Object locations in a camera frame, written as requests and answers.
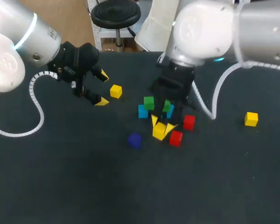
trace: metal stool leg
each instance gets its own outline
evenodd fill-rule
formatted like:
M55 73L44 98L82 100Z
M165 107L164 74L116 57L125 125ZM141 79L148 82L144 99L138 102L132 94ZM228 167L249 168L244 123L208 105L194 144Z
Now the metal stool leg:
M120 30L119 29L116 29L116 47L117 47L117 52L123 52L123 45L121 43Z

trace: black stool seat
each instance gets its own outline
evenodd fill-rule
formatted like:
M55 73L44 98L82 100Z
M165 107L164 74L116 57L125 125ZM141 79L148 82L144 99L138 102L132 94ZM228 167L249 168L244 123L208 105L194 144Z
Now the black stool seat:
M140 17L140 7L131 0L103 1L91 11L93 23L106 29L123 29L132 26Z

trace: white bag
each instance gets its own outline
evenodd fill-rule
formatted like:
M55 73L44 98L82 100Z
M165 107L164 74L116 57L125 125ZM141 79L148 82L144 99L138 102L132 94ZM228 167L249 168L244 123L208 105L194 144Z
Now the white bag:
M135 41L146 51L166 50L179 0L153 0Z

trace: green cube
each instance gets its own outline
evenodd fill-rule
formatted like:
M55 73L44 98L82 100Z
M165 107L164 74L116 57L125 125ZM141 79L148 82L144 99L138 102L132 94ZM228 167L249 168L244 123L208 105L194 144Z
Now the green cube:
M163 112L169 112L169 111L170 111L170 101L166 100L163 108Z
M145 110L154 109L154 97L144 97L144 109Z

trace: stool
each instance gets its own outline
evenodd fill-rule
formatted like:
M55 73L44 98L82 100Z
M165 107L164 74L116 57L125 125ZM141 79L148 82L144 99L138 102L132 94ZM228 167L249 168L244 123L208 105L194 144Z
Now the stool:
M129 28L141 17L140 7L133 0L106 0L98 3L91 11L91 19L95 25L116 30L116 47L123 51L120 29L127 28L130 34L136 34Z

